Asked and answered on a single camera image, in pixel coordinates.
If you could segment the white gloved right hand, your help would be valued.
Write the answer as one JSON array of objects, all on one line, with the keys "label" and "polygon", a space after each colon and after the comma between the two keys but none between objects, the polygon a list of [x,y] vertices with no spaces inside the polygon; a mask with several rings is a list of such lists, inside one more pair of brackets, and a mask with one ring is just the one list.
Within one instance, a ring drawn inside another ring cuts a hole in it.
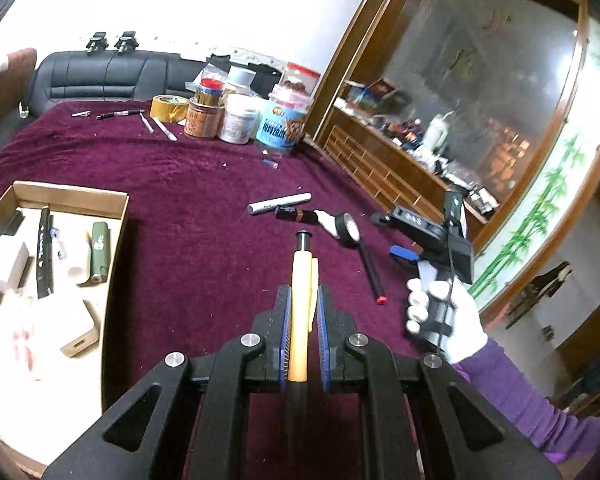
[{"label": "white gloved right hand", "polygon": [[457,364],[473,356],[488,342],[478,307],[464,284],[454,281],[432,281],[428,287],[419,278],[406,283],[408,290],[406,330],[414,336],[440,330],[434,337],[438,347],[450,364]]}]

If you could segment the purple sleeved right forearm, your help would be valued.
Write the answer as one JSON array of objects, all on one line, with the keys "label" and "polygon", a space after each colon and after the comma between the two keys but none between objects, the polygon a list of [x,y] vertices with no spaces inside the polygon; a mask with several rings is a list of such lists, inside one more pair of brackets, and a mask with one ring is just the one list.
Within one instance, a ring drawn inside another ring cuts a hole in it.
[{"label": "purple sleeved right forearm", "polygon": [[550,462],[588,457],[578,477],[600,479],[600,417],[577,418],[555,408],[493,339],[455,368]]}]

